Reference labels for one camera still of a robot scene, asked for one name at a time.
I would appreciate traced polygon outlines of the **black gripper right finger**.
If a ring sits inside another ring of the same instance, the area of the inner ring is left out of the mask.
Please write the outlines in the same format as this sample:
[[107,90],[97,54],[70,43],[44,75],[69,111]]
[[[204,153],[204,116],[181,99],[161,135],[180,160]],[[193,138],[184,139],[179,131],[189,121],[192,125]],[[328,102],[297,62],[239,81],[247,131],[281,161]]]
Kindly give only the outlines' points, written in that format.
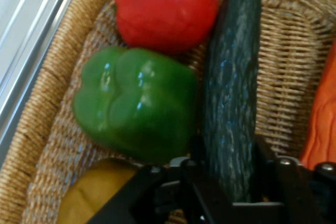
[[264,138],[256,137],[256,182],[280,223],[335,223],[335,163],[313,169],[298,159],[276,155]]

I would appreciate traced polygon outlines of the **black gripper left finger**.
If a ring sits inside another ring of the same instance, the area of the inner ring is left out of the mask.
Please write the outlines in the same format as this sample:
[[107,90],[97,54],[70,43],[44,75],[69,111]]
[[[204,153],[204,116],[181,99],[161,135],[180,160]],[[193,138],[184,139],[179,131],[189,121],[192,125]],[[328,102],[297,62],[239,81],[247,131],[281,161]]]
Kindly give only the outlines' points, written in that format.
[[89,223],[164,223],[183,210],[189,223],[232,223],[233,206],[204,172],[201,137],[191,140],[191,156],[175,166],[140,169]]

